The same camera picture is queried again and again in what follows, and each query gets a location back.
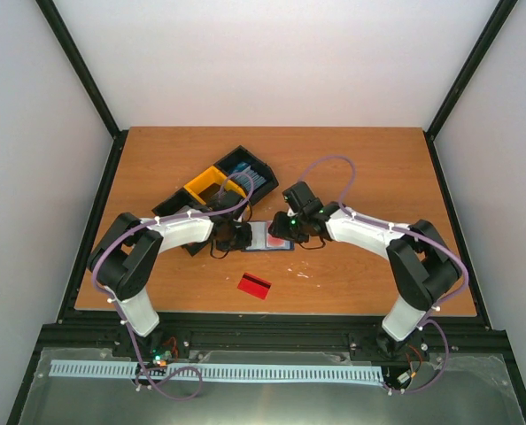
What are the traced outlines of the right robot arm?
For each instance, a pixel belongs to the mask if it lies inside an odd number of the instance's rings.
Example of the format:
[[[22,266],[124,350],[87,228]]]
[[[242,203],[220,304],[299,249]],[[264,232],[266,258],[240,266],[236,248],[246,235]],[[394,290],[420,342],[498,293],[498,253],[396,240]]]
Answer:
[[[426,220],[392,224],[340,202],[325,205],[305,182],[296,182],[282,196],[289,210],[274,216],[271,236],[298,245],[312,237],[319,238],[321,246],[348,243],[389,262],[398,297],[376,336],[379,352],[388,358],[396,355],[466,271]]]

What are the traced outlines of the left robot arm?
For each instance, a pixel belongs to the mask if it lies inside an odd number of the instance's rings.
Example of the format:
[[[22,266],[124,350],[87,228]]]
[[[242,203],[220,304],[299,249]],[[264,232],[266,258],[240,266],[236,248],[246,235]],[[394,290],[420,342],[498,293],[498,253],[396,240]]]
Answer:
[[[120,323],[134,333],[133,346],[144,356],[158,354],[164,345],[164,335],[156,329],[160,318],[146,289],[159,254],[195,243],[241,250],[251,241],[251,227],[241,218],[250,201],[230,191],[219,200],[213,209],[184,207],[154,218],[124,212],[89,255],[93,286],[114,305]]]

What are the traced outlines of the red black-stripe credit card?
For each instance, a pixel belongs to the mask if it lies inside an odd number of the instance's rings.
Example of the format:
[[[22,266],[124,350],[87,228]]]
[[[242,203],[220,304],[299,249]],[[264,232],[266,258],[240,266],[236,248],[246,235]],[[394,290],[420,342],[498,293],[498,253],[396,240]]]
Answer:
[[[271,289],[271,283],[252,274],[244,273],[237,288],[257,299],[265,300]]]

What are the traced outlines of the white red credit card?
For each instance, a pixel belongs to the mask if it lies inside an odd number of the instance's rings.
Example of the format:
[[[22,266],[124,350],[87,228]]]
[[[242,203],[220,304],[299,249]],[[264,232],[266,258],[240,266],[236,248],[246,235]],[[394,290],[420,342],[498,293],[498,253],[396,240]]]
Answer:
[[[266,238],[266,247],[269,249],[286,250],[289,248],[289,242],[284,239],[268,235]]]

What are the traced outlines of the blue leather card holder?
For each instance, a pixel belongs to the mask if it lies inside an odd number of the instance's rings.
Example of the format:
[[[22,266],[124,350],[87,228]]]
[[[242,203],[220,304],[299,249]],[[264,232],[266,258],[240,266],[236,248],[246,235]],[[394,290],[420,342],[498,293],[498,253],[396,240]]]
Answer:
[[[270,235],[271,220],[250,221],[249,224],[251,226],[251,243],[243,248],[243,252],[294,250],[293,242]]]

